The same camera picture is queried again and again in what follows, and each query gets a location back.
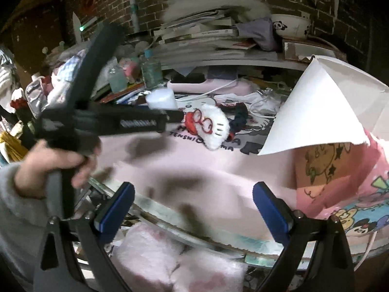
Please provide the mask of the grey sleeved forearm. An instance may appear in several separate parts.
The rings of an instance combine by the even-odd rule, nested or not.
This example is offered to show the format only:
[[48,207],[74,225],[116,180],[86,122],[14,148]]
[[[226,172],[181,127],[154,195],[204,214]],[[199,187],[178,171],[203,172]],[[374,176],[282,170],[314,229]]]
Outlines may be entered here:
[[49,210],[45,199],[24,198],[16,192],[19,167],[13,163],[1,168],[1,256],[25,291],[32,291]]

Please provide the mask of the person left hand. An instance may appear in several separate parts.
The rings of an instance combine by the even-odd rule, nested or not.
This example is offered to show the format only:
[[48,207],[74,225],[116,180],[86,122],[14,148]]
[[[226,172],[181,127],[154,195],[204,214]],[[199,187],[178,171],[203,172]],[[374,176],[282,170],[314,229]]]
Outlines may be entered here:
[[71,185],[79,189],[96,169],[101,152],[100,143],[91,155],[84,157],[76,152],[50,148],[46,141],[40,140],[20,164],[14,178],[15,189],[22,197],[42,199],[46,194],[47,177],[57,169],[75,169]]

